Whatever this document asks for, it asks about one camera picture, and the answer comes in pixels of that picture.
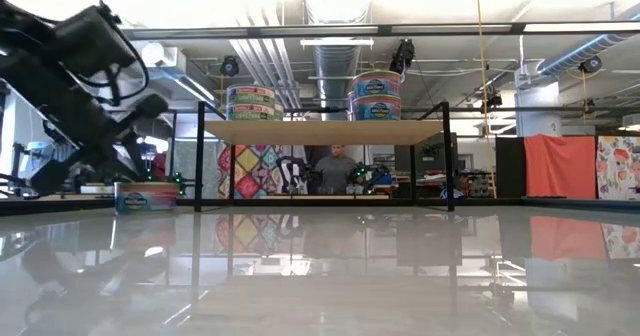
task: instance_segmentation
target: patterned fabric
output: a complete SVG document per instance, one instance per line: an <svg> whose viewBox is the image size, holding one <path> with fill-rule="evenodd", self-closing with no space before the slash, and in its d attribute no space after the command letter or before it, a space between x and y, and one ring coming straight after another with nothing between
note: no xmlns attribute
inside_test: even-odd
<svg viewBox="0 0 640 336"><path fill-rule="evenodd" d="M234 195L239 199L260 198L275 193L280 182L280 172L276 160L282 155L280 146L236 145L236 187ZM225 147L218 156L219 183L218 197L229 194L229 172L231 168L231 148Z"/></svg>
<svg viewBox="0 0 640 336"><path fill-rule="evenodd" d="M603 200L640 200L640 137L601 136L598 138L596 174L598 197Z"/></svg>

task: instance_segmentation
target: glossy white surface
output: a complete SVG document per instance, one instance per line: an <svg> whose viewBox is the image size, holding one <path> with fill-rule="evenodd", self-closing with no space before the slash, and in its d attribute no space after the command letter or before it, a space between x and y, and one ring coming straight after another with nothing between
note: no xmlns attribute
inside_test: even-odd
<svg viewBox="0 0 640 336"><path fill-rule="evenodd" d="M635 216L455 214L449 222L426 208L219 208L3 218L1 334L637 334Z"/></svg>

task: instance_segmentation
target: stacked cans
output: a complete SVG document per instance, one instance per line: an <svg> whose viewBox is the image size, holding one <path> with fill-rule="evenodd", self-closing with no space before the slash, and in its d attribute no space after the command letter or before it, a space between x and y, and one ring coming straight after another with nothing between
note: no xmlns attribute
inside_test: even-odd
<svg viewBox="0 0 640 336"><path fill-rule="evenodd" d="M282 121L283 111L271 88L253 85L227 88L227 120Z"/></svg>
<svg viewBox="0 0 640 336"><path fill-rule="evenodd" d="M370 71L358 75L349 93L353 120L400 120L401 76L391 71Z"/></svg>

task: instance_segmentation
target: person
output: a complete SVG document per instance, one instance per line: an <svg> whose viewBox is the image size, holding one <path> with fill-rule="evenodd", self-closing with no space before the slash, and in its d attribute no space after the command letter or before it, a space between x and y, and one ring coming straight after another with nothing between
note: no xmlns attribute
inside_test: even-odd
<svg viewBox="0 0 640 336"><path fill-rule="evenodd" d="M322 158L316 171L322 173L321 189L333 194L346 194L349 174L356 168L356 162L345 155L344 145L331 145L331 155Z"/></svg>

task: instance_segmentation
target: robotic arm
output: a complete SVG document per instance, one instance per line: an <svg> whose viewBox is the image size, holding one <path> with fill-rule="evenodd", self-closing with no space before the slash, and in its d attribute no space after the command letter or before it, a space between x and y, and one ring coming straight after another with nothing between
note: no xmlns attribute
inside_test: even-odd
<svg viewBox="0 0 640 336"><path fill-rule="evenodd" d="M65 139L76 149L64 161L44 164L29 180L12 181L23 183L40 196L51 194L78 162L93 168L112 168L130 180L147 179L132 125L141 117L157 117L168 105L160 96L150 95L119 121L100 105L117 106L120 100L143 92L149 82L144 62L122 35L118 23L119 18L103 3L56 22L0 0L0 49L6 54L0 56L0 78L41 114L48 135ZM143 71L143 85L135 93L122 96L117 76L136 62ZM99 73L104 74L106 82L90 80ZM79 82L109 87L113 98L96 98ZM114 145L126 150L129 158Z"/></svg>

